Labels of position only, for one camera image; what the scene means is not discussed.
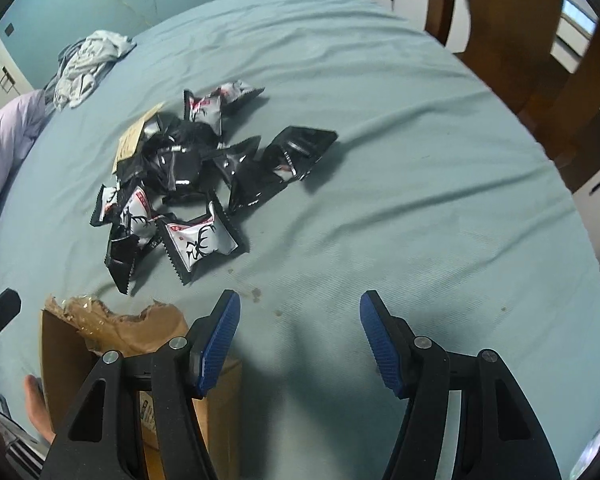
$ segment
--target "fitted sheet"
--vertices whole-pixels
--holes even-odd
[[[40,372],[49,294],[96,294],[121,313],[156,298],[192,322],[232,288],[242,476],[380,478],[405,404],[382,384],[360,325],[372,288],[449,351],[496,349],[567,476],[600,426],[600,274],[554,165],[503,103],[369,0],[216,0],[135,40],[89,99],[51,119],[4,204],[0,290],[22,298],[0,336],[14,418],[30,429],[21,383]],[[183,88],[235,78],[266,90],[225,121],[230,142],[260,135],[265,146],[290,124],[340,139],[304,182],[235,219],[249,253],[203,260],[182,286],[157,250],[122,296],[102,263],[108,228],[89,225],[119,135],[157,102],[181,111]],[[451,394],[441,479],[458,413]]]

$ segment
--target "light blue bed sheet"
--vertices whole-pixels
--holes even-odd
[[[17,290],[22,312],[0,336],[0,391],[16,420],[30,428],[21,383],[40,371],[49,294],[97,294],[124,313],[156,298],[192,322],[232,288],[242,476],[380,478],[405,404],[360,325],[360,294],[374,288],[445,349],[496,349],[566,477],[600,426],[600,274],[554,165],[497,97],[368,0],[217,0],[136,41],[84,104],[53,117],[4,205],[0,290]],[[119,135],[157,102],[179,111],[183,88],[235,78],[266,91],[226,121],[230,142],[265,146],[289,124],[339,142],[305,182],[237,219],[248,254],[201,264],[182,286],[158,250],[122,296],[102,263],[108,229],[89,225]],[[458,411],[452,394],[441,479]]]

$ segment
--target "wooden chair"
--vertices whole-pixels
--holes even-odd
[[[563,0],[467,1],[471,28],[466,49],[458,56],[520,114],[559,168],[569,164],[588,142],[580,135],[582,129],[600,113],[600,24],[576,72],[565,76],[558,91],[547,98],[536,92],[553,61]],[[455,0],[429,0],[425,30],[442,44],[448,38],[454,4]]]

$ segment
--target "metal pin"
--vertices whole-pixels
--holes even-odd
[[[116,352],[115,350],[109,350],[106,354],[102,356],[102,360],[107,365],[115,363],[118,360],[118,352]]]
[[[413,344],[418,348],[422,348],[426,350],[427,348],[431,348],[431,339],[428,337],[424,337],[423,335],[419,335],[416,339],[413,340]]]
[[[187,345],[187,339],[182,337],[181,335],[174,337],[171,341],[169,341],[169,346],[174,350],[179,350],[184,348]]]
[[[496,354],[496,352],[494,352],[493,350],[485,350],[480,355],[485,361],[489,363],[494,363],[498,360],[498,354]]]

